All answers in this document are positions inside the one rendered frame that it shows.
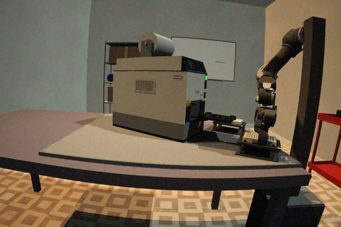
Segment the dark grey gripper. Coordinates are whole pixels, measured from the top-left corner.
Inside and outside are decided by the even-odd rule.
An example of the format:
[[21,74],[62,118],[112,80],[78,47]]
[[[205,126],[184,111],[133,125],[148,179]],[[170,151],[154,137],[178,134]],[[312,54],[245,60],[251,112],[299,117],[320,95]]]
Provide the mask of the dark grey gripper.
[[[256,107],[254,116],[254,131],[258,133],[258,140],[252,140],[252,143],[267,145],[268,130],[274,127],[277,117],[277,106],[275,106],[276,93],[274,93],[273,107]],[[263,124],[262,124],[263,123]]]

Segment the grey cylinder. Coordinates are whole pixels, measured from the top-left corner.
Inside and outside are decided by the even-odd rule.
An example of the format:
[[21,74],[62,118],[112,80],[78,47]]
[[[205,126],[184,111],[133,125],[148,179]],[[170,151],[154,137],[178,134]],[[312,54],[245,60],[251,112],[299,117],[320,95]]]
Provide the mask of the grey cylinder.
[[167,37],[155,34],[153,32],[146,32],[140,37],[138,42],[139,52],[141,52],[141,42],[145,40],[152,40],[152,57],[172,56],[174,53],[174,42]]

